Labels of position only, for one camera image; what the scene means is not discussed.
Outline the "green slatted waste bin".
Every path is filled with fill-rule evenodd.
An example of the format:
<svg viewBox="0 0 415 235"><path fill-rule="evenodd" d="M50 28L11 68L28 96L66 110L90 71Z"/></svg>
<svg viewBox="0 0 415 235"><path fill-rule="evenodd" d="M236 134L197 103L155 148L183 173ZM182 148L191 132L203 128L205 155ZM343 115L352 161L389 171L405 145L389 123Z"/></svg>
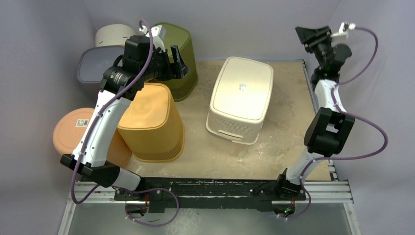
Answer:
<svg viewBox="0 0 415 235"><path fill-rule="evenodd" d="M159 81L153 79L152 83L161 83L166 85L172 94L175 102L185 100L194 90L198 83L198 73L194 57L194 50L190 32L178 25L160 22L153 26L162 24L166 29L164 45L166 49L170 49L171 45L177 45L184 63L189 68L189 73L182 79L173 79L169 81Z"/></svg>

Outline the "yellow slatted waste bin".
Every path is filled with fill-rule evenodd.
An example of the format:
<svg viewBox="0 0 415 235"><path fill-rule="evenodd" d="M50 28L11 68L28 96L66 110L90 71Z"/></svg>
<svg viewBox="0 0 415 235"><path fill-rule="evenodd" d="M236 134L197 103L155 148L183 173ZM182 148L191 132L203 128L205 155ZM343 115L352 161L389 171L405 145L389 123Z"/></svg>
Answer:
<svg viewBox="0 0 415 235"><path fill-rule="evenodd" d="M185 128L170 89L145 83L120 119L118 132L136 159L174 161L184 150Z"/></svg>

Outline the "white perforated plastic basket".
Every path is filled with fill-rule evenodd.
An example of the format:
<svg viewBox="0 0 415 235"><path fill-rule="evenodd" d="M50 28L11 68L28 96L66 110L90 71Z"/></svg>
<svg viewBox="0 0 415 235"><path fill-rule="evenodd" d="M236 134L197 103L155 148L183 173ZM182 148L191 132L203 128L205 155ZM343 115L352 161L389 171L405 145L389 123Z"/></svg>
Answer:
<svg viewBox="0 0 415 235"><path fill-rule="evenodd" d="M229 57L214 84L206 129L231 142L257 142L270 104L272 66L252 59Z"/></svg>

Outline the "grey slatted waste bin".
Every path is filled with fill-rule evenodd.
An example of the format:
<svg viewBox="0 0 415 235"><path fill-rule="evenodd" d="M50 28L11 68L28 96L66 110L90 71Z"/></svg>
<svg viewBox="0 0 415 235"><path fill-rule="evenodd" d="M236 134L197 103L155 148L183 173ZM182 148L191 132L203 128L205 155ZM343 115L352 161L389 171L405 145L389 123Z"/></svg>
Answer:
<svg viewBox="0 0 415 235"><path fill-rule="evenodd" d="M123 46L103 46L90 48L81 55L77 80L91 100L97 100L103 73L123 53Z"/></svg>

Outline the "orange plastic bucket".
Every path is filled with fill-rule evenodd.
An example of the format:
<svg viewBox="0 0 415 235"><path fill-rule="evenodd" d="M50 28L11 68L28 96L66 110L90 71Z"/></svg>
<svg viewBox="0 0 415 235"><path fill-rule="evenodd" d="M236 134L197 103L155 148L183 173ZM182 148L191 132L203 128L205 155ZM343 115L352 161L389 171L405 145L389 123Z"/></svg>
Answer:
<svg viewBox="0 0 415 235"><path fill-rule="evenodd" d="M80 108L66 114L55 126L53 144L56 151L62 156L70 154L81 141L84 132L91 120L93 108ZM131 150L121 134L115 131L110 143L107 160L124 168L131 157Z"/></svg>

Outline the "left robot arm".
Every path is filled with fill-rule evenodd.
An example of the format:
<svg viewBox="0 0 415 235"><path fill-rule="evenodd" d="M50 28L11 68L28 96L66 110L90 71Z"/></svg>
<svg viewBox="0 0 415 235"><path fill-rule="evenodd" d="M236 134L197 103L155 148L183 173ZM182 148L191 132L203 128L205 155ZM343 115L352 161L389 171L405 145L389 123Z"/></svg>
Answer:
<svg viewBox="0 0 415 235"><path fill-rule="evenodd" d="M71 185L81 175L102 187L124 188L133 200L142 199L146 194L142 177L107 160L110 143L121 117L146 82L181 79L188 73L177 45L163 49L147 36L127 39L124 53L103 72L83 137L72 153L61 157L60 163L73 171Z"/></svg>

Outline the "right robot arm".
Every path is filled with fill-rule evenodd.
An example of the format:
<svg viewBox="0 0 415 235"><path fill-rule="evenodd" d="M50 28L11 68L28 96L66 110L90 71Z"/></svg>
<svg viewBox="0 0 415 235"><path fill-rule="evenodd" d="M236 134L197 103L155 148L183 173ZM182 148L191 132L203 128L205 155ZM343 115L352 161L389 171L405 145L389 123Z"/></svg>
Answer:
<svg viewBox="0 0 415 235"><path fill-rule="evenodd" d="M345 44L332 44L335 39L346 38L354 29L355 24L349 22L341 23L335 33L329 26L316 29L300 26L295 28L306 52L314 54L319 63L310 80L319 110L305 132L304 153L278 176L275 193L280 199L299 194L301 185L322 158L329 158L342 151L355 123L355 118L346 114L336 88L340 69L352 52Z"/></svg>

